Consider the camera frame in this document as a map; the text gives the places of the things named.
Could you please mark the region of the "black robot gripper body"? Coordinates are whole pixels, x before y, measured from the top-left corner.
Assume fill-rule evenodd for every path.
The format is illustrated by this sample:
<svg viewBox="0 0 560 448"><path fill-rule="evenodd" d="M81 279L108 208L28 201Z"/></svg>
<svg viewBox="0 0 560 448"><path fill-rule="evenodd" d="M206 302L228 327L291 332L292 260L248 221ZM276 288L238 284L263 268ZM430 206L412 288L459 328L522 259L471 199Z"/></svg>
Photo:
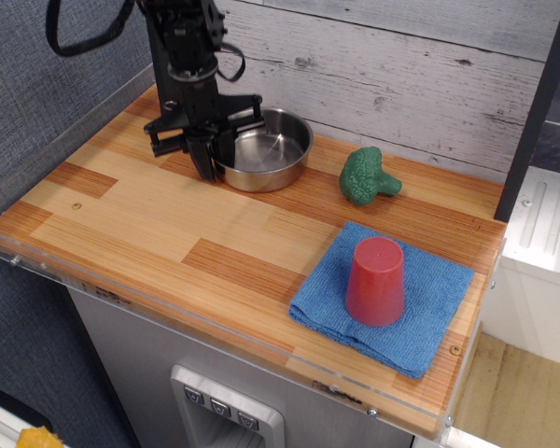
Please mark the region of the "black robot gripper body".
<svg viewBox="0 0 560 448"><path fill-rule="evenodd" d="M221 94L214 70L203 77L175 80L180 87L178 103L144 128L155 156L188 152L187 138L197 137L210 139L213 157L212 143L218 133L233 130L236 137L242 126L263 124L262 98L257 94Z"/></svg>

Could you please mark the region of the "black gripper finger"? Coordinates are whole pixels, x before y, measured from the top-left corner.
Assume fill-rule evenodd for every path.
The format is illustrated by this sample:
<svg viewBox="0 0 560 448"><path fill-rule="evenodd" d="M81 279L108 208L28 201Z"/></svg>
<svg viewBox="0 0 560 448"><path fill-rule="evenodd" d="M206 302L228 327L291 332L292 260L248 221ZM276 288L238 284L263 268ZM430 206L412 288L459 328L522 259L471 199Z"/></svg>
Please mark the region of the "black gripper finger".
<svg viewBox="0 0 560 448"><path fill-rule="evenodd" d="M235 135L233 130L223 130L214 136L213 159L216 165L233 168L235 164Z"/></svg>
<svg viewBox="0 0 560 448"><path fill-rule="evenodd" d="M187 146L190 158L200 177L205 181L215 181L216 171L212 163L210 139L188 137Z"/></svg>

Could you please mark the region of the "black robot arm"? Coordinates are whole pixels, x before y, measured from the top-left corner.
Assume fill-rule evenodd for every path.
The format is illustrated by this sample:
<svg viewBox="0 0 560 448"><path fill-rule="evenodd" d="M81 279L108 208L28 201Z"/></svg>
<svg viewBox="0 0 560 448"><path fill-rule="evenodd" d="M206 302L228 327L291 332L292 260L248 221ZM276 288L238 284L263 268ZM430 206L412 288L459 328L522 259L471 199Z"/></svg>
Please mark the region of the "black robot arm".
<svg viewBox="0 0 560 448"><path fill-rule="evenodd" d="M188 153L206 181L216 180L214 163L233 166L240 128L264 124L258 94L224 95L217 77L237 81L245 62L232 76L218 68L216 53L244 54L223 42L225 15L212 1L140 1L145 15L156 75L161 116L148 123L155 156Z"/></svg>

